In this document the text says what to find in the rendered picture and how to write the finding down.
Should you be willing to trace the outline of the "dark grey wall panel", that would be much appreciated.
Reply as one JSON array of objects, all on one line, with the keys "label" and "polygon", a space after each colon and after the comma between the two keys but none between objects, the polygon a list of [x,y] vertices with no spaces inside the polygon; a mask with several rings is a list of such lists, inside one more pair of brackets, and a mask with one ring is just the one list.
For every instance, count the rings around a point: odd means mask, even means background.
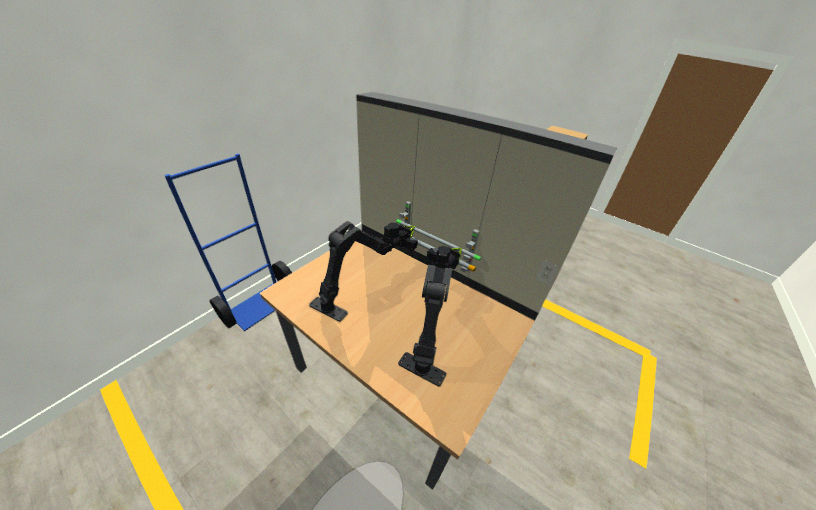
[{"label": "dark grey wall panel", "polygon": [[462,249],[451,278],[535,321],[616,147],[447,106],[356,94],[362,231],[410,225]]}]

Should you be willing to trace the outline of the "grey metal bar with green end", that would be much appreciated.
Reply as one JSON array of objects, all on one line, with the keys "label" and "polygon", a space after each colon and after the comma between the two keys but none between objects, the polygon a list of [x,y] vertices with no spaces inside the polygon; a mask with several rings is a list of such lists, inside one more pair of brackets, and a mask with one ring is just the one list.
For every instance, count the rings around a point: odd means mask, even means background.
[{"label": "grey metal bar with green end", "polygon": [[[397,220],[396,220],[396,223],[399,223],[399,224],[401,224],[401,225],[403,225],[403,226],[412,226],[412,225],[407,224],[407,223],[405,223],[405,222],[403,222],[403,221],[401,221],[401,220],[399,220],[399,219],[397,219]],[[436,240],[436,241],[438,241],[438,242],[440,242],[440,243],[442,243],[442,244],[444,244],[444,245],[446,245],[446,246],[448,246],[448,247],[451,247],[451,248],[459,248],[459,247],[458,247],[458,246],[456,246],[456,245],[453,245],[453,244],[451,244],[451,243],[449,243],[449,242],[447,242],[447,241],[445,241],[445,240],[443,240],[443,239],[440,239],[440,238],[438,238],[438,237],[436,237],[436,236],[434,236],[434,235],[432,235],[432,234],[429,234],[429,233],[427,233],[427,232],[425,232],[425,231],[423,231],[423,230],[421,230],[421,229],[418,229],[418,228],[416,228],[416,227],[414,228],[414,231],[416,231],[416,232],[418,232],[418,233],[420,233],[420,234],[423,234],[423,235],[425,235],[425,236],[427,236],[427,237],[429,237],[429,238],[431,238],[431,239],[433,239],[433,240]],[[469,251],[467,251],[467,250],[464,250],[464,249],[462,249],[462,252],[461,252],[461,253],[464,253],[464,254],[466,254],[466,255],[468,255],[468,256],[470,256],[470,257],[472,257],[472,258],[474,258],[474,259],[476,259],[476,260],[478,260],[478,261],[480,261],[480,259],[481,259],[481,257],[480,257],[480,256],[475,255],[475,254],[473,254],[473,253],[471,253],[471,252],[469,252]]]}]

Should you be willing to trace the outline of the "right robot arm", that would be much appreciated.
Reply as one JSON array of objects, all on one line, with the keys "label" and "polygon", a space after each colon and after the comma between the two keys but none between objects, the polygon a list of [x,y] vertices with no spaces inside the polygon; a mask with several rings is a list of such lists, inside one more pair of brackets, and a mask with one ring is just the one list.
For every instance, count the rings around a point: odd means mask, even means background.
[{"label": "right robot arm", "polygon": [[[436,264],[434,266],[428,265],[422,291],[422,298],[425,298],[424,302],[426,307],[423,331],[419,337],[418,343],[414,344],[414,355],[405,352],[398,362],[398,365],[402,368],[438,387],[442,385],[447,373],[433,366],[436,353],[436,337],[434,340],[434,331],[436,330],[437,319],[443,305],[443,300],[444,302],[447,302],[449,292],[452,274],[452,269],[449,268],[450,264],[448,262],[449,255],[451,255],[450,249],[446,246],[440,246],[438,247],[438,250],[437,248],[431,248],[427,251],[427,259],[435,262]],[[432,277],[434,277],[434,282],[432,281]],[[439,283],[437,283],[437,281],[439,281]]]}]

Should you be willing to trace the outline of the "grey metal bar with yellow ends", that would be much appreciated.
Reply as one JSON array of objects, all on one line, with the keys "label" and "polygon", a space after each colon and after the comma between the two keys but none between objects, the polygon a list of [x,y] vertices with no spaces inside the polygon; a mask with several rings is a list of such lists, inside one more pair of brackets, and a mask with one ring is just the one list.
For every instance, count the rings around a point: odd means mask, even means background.
[{"label": "grey metal bar with yellow ends", "polygon": [[[418,239],[417,239],[417,240],[418,240]],[[426,249],[428,249],[428,250],[429,250],[429,249],[431,249],[431,248],[435,248],[435,247],[430,246],[430,245],[428,245],[428,244],[426,244],[426,243],[424,243],[424,242],[422,242],[422,241],[420,241],[420,240],[418,240],[418,245],[420,245],[420,246],[422,246],[422,247],[424,247],[424,248],[426,248]],[[470,264],[468,264],[468,263],[466,263],[466,262],[464,262],[464,261],[462,261],[462,260],[460,260],[460,261],[459,261],[459,265],[461,265],[461,266],[463,266],[463,267],[465,267],[465,268],[467,268],[467,269],[469,269],[469,270],[471,270],[471,271],[473,271],[473,272],[474,272],[474,271],[475,271],[475,269],[476,269],[476,267],[474,267],[474,266],[472,266],[472,265],[470,265]]]}]

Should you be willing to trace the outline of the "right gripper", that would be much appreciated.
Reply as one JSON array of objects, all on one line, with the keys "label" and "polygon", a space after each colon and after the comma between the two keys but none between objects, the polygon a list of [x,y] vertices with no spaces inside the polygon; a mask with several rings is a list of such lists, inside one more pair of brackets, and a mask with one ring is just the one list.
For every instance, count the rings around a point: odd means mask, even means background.
[{"label": "right gripper", "polygon": [[[459,248],[450,248],[450,247],[448,247],[448,248],[450,249],[450,253],[451,253],[451,255],[449,255],[449,261],[448,261],[449,264],[450,264],[449,268],[455,269],[456,266],[459,264],[459,260],[460,260],[459,258],[460,258],[460,255],[461,255],[462,248],[460,248],[460,247]],[[454,250],[456,250],[456,251],[454,251]],[[457,251],[457,250],[459,250],[459,251]]]}]

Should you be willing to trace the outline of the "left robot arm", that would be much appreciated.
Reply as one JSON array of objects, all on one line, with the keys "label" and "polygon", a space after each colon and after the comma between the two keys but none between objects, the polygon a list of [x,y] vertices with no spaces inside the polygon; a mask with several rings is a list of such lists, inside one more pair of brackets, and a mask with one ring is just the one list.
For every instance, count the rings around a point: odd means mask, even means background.
[{"label": "left robot arm", "polygon": [[[349,232],[350,230],[351,232]],[[349,232],[349,234],[346,234],[346,231]],[[309,303],[309,307],[338,322],[341,322],[346,317],[348,311],[335,305],[333,302],[339,293],[339,276],[343,259],[346,252],[350,250],[354,242],[363,244],[381,255],[385,255],[392,251],[392,249],[397,245],[401,247],[404,246],[410,250],[414,250],[418,246],[417,238],[408,238],[409,233],[404,230],[399,233],[399,224],[397,223],[389,223],[387,226],[385,226],[383,238],[380,239],[364,231],[360,231],[362,230],[357,227],[354,228],[354,225],[351,222],[346,221],[330,233],[328,237],[330,255],[326,275],[320,285],[320,297],[317,296]],[[401,238],[401,243],[398,236]],[[404,238],[406,240],[404,240]]]}]

